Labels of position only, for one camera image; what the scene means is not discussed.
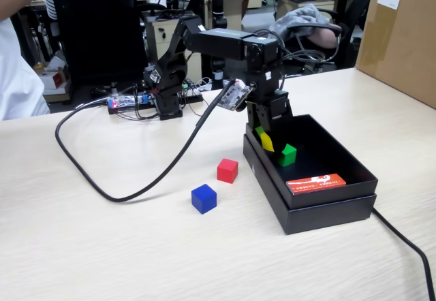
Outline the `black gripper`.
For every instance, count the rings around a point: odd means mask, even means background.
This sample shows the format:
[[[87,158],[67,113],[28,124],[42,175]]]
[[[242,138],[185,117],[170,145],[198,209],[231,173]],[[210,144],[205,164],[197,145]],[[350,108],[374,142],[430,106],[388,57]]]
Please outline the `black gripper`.
[[[288,92],[279,89],[280,75],[276,72],[247,72],[247,83],[253,88],[247,97],[250,128],[279,133],[293,119]]]

